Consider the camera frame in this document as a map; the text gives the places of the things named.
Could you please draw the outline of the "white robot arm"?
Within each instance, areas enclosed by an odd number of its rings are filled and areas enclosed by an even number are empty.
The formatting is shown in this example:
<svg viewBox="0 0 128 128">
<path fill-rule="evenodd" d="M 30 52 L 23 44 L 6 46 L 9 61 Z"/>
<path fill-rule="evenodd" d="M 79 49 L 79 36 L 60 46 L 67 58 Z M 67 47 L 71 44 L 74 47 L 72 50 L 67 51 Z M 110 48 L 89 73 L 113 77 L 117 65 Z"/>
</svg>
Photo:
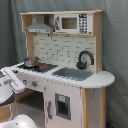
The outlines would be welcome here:
<svg viewBox="0 0 128 128">
<path fill-rule="evenodd" d="M 15 94 L 25 90 L 25 86 L 8 68 L 0 70 L 0 107 L 14 102 Z"/>
</svg>

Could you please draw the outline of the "white robot base shell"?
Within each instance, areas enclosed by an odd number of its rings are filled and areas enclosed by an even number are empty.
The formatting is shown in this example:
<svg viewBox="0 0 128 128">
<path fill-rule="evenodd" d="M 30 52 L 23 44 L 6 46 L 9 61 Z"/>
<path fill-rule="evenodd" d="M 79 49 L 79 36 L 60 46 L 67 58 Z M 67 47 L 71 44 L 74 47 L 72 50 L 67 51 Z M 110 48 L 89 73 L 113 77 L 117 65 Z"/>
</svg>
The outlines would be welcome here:
<svg viewBox="0 0 128 128">
<path fill-rule="evenodd" d="M 21 114 L 12 120 L 0 123 L 0 128 L 37 128 L 37 126 L 29 116 Z"/>
</svg>

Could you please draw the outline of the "white flat gripper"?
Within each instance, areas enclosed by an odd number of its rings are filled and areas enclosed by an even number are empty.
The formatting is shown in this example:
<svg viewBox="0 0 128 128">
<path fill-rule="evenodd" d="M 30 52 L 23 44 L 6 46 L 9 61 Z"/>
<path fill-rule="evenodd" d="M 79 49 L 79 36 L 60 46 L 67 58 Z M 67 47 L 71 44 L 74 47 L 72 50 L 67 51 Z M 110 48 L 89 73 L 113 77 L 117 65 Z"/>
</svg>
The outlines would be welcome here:
<svg viewBox="0 0 128 128">
<path fill-rule="evenodd" d="M 11 87 L 15 93 L 21 93 L 25 90 L 24 84 L 9 68 L 2 68 L 1 71 L 11 80 Z"/>
</svg>

